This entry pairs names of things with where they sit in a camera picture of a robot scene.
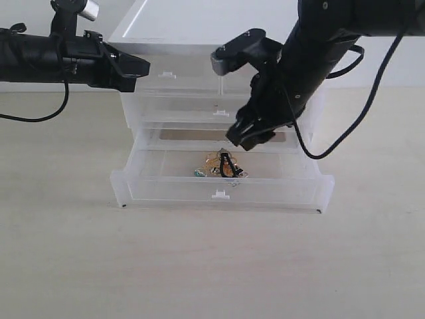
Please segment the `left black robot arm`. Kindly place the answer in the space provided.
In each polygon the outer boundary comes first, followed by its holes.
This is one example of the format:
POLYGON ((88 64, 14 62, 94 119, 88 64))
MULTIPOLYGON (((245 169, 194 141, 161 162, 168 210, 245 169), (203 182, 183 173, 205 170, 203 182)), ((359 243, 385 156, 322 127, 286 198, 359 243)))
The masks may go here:
POLYGON ((1 81, 85 84, 92 88, 133 92, 150 63, 103 41, 94 31, 65 39, 22 33, 13 25, 1 29, 1 81))

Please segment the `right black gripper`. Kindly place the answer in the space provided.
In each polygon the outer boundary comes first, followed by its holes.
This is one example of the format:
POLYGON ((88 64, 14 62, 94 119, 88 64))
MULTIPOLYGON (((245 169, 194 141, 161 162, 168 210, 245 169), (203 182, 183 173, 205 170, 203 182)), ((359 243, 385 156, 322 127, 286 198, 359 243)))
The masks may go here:
POLYGON ((269 142, 275 129, 295 122, 335 66, 329 58, 334 48, 333 43, 283 44, 277 64, 252 79, 250 98, 226 138, 250 151, 269 142))

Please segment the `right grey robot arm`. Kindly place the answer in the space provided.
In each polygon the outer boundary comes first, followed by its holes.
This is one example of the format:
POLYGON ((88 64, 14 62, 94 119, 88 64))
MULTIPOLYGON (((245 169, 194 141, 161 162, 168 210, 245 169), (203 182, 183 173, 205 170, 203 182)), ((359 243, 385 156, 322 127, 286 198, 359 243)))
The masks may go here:
POLYGON ((392 37, 379 67, 367 106, 373 103, 384 70, 404 37, 424 35, 423 1, 299 1, 297 21, 284 43, 253 28, 211 55, 218 75, 249 64, 256 69, 250 97, 226 133, 235 146, 251 150, 269 142, 278 128, 297 126, 310 98, 327 79, 350 71, 336 70, 343 56, 363 56, 361 37, 392 37))

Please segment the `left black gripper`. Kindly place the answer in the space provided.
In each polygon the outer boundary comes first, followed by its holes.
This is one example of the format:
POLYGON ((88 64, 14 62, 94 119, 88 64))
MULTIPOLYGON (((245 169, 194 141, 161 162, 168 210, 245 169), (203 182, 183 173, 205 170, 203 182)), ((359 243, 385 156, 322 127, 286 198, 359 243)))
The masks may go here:
POLYGON ((62 42, 62 80, 92 88, 134 92, 137 78, 148 76, 151 64, 132 54, 117 54, 117 50, 103 42, 102 34, 95 31, 65 39, 62 42))

